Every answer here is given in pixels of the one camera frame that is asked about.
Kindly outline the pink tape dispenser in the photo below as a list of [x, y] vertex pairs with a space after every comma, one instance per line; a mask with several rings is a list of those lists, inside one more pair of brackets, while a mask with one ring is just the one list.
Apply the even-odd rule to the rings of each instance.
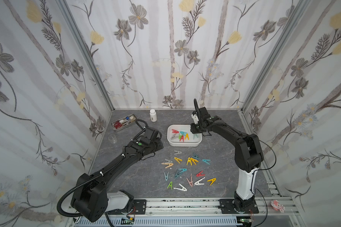
[[285, 207], [278, 200], [272, 200], [271, 206], [275, 211], [285, 212]]

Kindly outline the white clothespin centre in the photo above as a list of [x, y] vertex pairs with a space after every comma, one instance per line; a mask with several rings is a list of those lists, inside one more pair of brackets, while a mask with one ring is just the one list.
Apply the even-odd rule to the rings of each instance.
[[194, 183], [194, 185], [197, 185], [197, 186], [199, 186], [199, 185], [204, 185], [204, 183], [202, 183], [202, 180], [204, 180], [204, 179], [205, 179], [205, 177], [203, 177], [203, 178], [197, 180], [197, 181]]

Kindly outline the metal tray with tools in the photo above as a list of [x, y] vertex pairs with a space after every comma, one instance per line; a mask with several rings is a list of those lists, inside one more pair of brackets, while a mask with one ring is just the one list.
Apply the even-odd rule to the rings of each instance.
[[128, 127], [134, 125], [136, 119], [137, 119], [137, 117], [135, 114], [130, 114], [130, 115], [127, 115], [125, 117], [122, 117], [118, 120], [111, 122], [110, 125], [111, 125], [113, 131], [118, 132], [118, 131], [121, 131], [125, 128], [128, 128]]

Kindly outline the beige clothespin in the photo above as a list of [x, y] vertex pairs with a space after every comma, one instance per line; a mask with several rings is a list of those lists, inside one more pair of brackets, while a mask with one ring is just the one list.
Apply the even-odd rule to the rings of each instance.
[[170, 168], [174, 165], [173, 161], [165, 159], [165, 162], [161, 163], [162, 165], [165, 165], [165, 168]]

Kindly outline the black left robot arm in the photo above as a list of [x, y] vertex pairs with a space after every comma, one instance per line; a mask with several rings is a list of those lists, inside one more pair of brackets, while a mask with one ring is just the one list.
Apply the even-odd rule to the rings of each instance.
[[137, 125], [144, 124], [142, 130], [122, 148], [121, 153], [105, 167], [92, 175], [82, 174], [76, 186], [66, 192], [58, 201], [57, 212], [69, 218], [85, 217], [97, 221], [109, 211], [130, 211], [134, 198], [124, 190], [109, 194], [112, 186], [126, 170], [149, 155], [163, 149], [162, 133], [140, 119]]

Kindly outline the lime green clothespin bottom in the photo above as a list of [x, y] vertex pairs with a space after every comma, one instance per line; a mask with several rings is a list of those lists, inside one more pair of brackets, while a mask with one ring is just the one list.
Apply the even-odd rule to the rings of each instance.
[[168, 186], [167, 186], [167, 189], [170, 189], [170, 190], [173, 189], [173, 182], [172, 182], [172, 181], [169, 182], [169, 184], [168, 184]]

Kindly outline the white pill bottle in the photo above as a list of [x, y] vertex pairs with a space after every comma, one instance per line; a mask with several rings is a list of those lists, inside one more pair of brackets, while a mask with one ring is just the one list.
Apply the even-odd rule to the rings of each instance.
[[151, 109], [150, 110], [150, 118], [152, 122], [156, 122], [157, 121], [157, 114], [156, 114], [156, 110], [155, 109]]

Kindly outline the dark teal clothespin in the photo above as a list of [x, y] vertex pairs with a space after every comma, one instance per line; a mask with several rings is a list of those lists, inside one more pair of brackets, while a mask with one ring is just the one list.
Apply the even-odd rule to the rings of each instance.
[[195, 153], [193, 153], [191, 157], [192, 157], [193, 159], [199, 160], [199, 156], [198, 156], [197, 154], [195, 154]]

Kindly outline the white clothespin bottom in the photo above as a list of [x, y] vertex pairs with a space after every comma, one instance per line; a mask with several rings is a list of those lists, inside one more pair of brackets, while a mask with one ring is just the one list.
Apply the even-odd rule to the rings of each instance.
[[183, 191], [183, 192], [187, 191], [187, 188], [183, 186], [182, 184], [179, 184], [179, 187], [174, 187], [173, 189]]

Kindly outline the pink clothespin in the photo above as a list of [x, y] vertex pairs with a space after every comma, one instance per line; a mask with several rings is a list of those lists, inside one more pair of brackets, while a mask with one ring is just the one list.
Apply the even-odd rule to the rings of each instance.
[[190, 186], [190, 187], [193, 187], [194, 184], [193, 184], [192, 174], [190, 174], [190, 178], [186, 178], [186, 180], [187, 180], [189, 186]]

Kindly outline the white clothespin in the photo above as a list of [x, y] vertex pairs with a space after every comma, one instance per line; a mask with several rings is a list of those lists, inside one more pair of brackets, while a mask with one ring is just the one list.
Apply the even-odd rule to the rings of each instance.
[[174, 187], [173, 189], [183, 191], [183, 192], [187, 191], [187, 188], [183, 186], [182, 184], [179, 184], [179, 187]]
[[202, 183], [202, 180], [204, 180], [204, 179], [205, 179], [205, 177], [203, 177], [203, 178], [197, 180], [197, 181], [194, 183], [194, 185], [197, 185], [197, 186], [199, 186], [199, 185], [204, 185], [204, 183]]

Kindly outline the white plastic storage box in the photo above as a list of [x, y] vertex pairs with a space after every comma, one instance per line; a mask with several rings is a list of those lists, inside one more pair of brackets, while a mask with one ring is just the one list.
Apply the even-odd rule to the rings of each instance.
[[167, 140], [173, 147], [196, 147], [202, 142], [202, 134], [192, 133], [189, 124], [173, 124], [167, 129]]

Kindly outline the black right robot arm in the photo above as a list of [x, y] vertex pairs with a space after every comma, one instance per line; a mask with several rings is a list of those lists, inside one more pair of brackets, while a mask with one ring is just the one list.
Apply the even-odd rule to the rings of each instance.
[[247, 134], [225, 123], [218, 116], [211, 116], [205, 107], [200, 108], [194, 99], [192, 112], [193, 123], [190, 130], [193, 134], [211, 136], [216, 133], [226, 139], [235, 148], [235, 163], [239, 168], [238, 186], [233, 199], [220, 199], [223, 214], [258, 214], [255, 200], [255, 177], [262, 171], [264, 160], [261, 148], [262, 141], [256, 134]]

